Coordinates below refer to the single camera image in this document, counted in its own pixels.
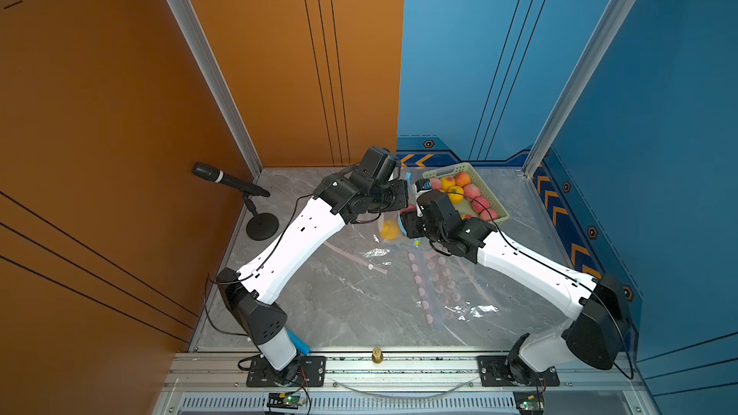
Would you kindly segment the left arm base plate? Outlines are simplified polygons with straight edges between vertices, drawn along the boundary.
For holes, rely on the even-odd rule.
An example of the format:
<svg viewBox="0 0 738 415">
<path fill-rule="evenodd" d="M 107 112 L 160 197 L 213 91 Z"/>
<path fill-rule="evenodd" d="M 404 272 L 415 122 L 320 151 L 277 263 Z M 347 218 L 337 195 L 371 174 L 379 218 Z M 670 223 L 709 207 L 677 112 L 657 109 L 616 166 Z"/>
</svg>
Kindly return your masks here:
<svg viewBox="0 0 738 415">
<path fill-rule="evenodd" d="M 326 357 L 298 355 L 283 370 L 275 370 L 265 357 L 254 357 L 245 373 L 247 387 L 322 387 L 326 376 Z"/>
</svg>

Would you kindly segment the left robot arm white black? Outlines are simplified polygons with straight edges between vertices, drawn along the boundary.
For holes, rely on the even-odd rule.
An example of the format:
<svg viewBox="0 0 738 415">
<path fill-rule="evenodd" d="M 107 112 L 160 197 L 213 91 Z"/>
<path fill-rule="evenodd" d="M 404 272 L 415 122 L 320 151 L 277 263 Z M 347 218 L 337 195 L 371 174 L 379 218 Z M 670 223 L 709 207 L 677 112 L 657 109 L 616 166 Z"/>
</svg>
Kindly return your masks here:
<svg viewBox="0 0 738 415">
<path fill-rule="evenodd" d="M 281 292 L 324 242 L 357 224 L 361 215 L 407 208 L 409 191 L 401 167 L 390 151 L 369 148 L 359 164 L 326 176 L 255 259 L 236 271 L 218 273 L 214 283 L 226 309 L 281 378 L 292 380 L 299 367 L 298 350 L 286 330 L 288 315 L 277 305 Z"/>
</svg>

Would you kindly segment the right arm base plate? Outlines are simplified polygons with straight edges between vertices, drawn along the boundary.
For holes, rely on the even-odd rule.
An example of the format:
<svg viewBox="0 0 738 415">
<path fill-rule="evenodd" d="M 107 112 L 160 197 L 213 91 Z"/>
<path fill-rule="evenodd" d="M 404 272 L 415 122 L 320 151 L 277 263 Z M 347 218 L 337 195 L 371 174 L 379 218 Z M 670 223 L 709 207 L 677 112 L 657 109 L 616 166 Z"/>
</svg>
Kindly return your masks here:
<svg viewBox="0 0 738 415">
<path fill-rule="evenodd" d="M 522 360 L 510 361 L 502 355 L 480 355 L 477 357 L 480 381 L 483 387 L 511 386 L 560 386 L 557 370 L 554 367 L 536 373 Z"/>
</svg>

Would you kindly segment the clear blue-zipper zip bag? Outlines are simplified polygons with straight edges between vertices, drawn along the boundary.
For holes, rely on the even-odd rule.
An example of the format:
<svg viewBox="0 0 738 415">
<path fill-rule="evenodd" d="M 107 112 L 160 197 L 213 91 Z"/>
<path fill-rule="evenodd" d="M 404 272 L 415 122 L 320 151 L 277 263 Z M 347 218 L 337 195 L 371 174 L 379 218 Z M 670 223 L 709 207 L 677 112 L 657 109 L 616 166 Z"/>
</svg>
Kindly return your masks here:
<svg viewBox="0 0 738 415">
<path fill-rule="evenodd" d="M 399 211 L 364 214 L 348 224 L 323 246 L 355 263 L 360 269 L 386 276 L 401 245 L 407 242 Z"/>
</svg>

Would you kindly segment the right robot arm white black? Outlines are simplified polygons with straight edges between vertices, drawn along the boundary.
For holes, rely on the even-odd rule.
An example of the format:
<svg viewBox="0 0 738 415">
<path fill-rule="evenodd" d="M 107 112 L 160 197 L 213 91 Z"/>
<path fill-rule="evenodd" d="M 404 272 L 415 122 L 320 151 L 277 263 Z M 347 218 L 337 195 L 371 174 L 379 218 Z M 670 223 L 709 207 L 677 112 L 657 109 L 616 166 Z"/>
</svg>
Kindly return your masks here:
<svg viewBox="0 0 738 415">
<path fill-rule="evenodd" d="M 505 359 L 507 378 L 528 385 L 557 365 L 578 360 L 608 371 L 628 349 L 632 315 L 625 288 L 616 277 L 601 277 L 560 265 L 513 240 L 493 220 L 464 219 L 449 195 L 421 194 L 413 211 L 403 211 L 410 238 L 424 237 L 436 252 L 497 271 L 532 290 L 565 315 L 565 322 L 538 334 L 523 334 Z"/>
</svg>

